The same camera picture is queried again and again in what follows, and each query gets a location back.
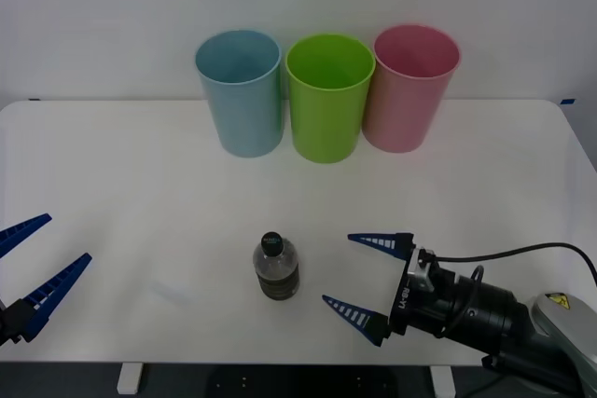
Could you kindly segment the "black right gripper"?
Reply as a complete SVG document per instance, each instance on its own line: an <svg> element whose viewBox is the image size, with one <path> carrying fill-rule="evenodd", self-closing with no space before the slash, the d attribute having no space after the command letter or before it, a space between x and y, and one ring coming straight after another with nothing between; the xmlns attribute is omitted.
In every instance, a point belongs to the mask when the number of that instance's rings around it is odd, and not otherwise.
<svg viewBox="0 0 597 398"><path fill-rule="evenodd" d="M409 326L437 338L465 338L466 278L442 268L425 249L414 252L414 235L409 232L352 233L348 240L389 254L405 262L426 260L423 278L402 272L390 317L322 295L323 301L371 344L380 347L393 332L403 335Z"/></svg>

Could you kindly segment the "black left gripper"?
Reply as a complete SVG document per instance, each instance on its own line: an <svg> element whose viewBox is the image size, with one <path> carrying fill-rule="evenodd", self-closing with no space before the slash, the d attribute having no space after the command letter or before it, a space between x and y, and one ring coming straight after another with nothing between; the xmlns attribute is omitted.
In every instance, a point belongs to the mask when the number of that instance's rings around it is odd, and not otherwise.
<svg viewBox="0 0 597 398"><path fill-rule="evenodd" d="M0 257L3 258L50 221L51 216L44 213L1 230ZM3 346L8 341L18 343L21 337L26 342L31 342L36 338L48 323L50 315L71 290L91 260L91 255L84 253L21 300L15 301L8 307L1 304L0 345ZM21 322L21 308L24 310L23 323Z"/></svg>

